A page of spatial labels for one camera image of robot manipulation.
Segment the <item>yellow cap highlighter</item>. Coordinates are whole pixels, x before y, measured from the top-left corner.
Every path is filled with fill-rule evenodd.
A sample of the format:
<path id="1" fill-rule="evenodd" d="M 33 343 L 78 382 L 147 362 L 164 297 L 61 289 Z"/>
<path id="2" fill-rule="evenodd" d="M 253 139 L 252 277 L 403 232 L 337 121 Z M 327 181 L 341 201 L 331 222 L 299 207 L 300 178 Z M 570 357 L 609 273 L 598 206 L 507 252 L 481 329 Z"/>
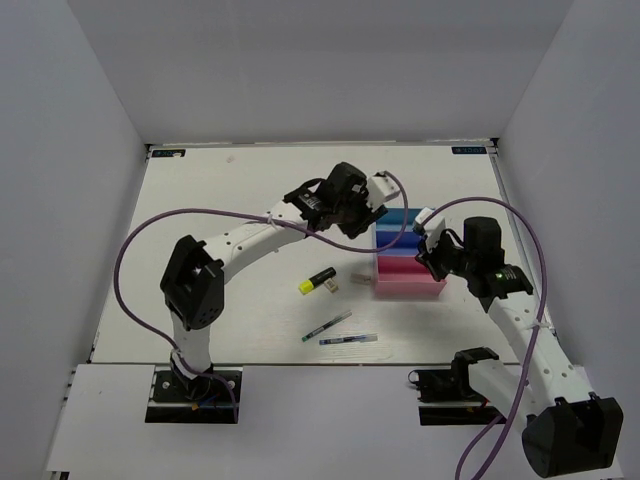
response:
<path id="1" fill-rule="evenodd" d="M 333 279 L 335 275 L 336 270 L 333 267 L 326 268 L 321 272 L 309 277 L 307 280 L 301 282 L 298 286 L 298 290 L 301 294 L 306 295 L 316 289 L 319 285 Z"/>

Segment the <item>green gel pen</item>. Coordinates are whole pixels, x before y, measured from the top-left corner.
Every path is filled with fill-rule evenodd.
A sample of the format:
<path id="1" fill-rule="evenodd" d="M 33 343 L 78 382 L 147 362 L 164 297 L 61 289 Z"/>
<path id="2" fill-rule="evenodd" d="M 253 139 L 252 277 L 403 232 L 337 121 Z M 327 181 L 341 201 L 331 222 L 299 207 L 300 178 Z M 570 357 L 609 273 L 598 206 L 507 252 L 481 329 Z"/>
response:
<path id="1" fill-rule="evenodd" d="M 344 321 L 345 319 L 351 317 L 353 314 L 353 312 L 351 310 L 343 312 L 339 315 L 337 315 L 336 317 L 334 317 L 333 319 L 331 319 L 330 321 L 324 323 L 323 325 L 319 326 L 318 328 L 312 330 L 311 332 L 309 332 L 308 334 L 304 335 L 301 338 L 302 342 L 307 342 L 309 340 L 311 340 L 312 338 L 316 337 L 317 335 L 321 334 L 322 332 L 330 329 L 331 327 L 333 327 L 334 325 L 337 325 L 338 323 Z"/>

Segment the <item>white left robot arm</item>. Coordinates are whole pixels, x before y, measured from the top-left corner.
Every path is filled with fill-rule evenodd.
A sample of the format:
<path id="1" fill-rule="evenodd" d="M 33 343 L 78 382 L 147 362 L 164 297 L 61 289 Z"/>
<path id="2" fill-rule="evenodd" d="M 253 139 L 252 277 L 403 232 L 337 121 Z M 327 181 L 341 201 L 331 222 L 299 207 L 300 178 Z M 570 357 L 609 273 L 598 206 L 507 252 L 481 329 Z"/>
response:
<path id="1" fill-rule="evenodd" d="M 173 322 L 171 369 L 180 391 L 199 399 L 210 390 L 210 325 L 223 312 L 225 285 L 234 276 L 279 248 L 332 226 L 355 239 L 399 195 L 387 174 L 366 176 L 341 162 L 327 178 L 302 184 L 257 219 L 207 240 L 191 235 L 178 240 L 160 289 Z"/>

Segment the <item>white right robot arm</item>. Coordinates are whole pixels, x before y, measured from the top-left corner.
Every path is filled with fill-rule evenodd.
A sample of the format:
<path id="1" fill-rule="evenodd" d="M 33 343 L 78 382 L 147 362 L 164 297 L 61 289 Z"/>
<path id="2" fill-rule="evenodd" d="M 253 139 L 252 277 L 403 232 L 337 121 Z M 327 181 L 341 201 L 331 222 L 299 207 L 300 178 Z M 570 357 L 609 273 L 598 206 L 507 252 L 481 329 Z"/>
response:
<path id="1" fill-rule="evenodd" d="M 414 231 L 420 237 L 417 262 L 437 281 L 449 275 L 466 281 L 526 374 L 521 386 L 490 348 L 461 350 L 447 372 L 423 377 L 426 400 L 488 400 L 512 418 L 524 455 L 542 478 L 610 467 L 622 409 L 614 398 L 594 392 L 551 328 L 536 318 L 533 287 L 519 267 L 506 263 L 498 222 L 470 217 L 458 237 L 441 215 L 425 208 L 414 221 Z"/>

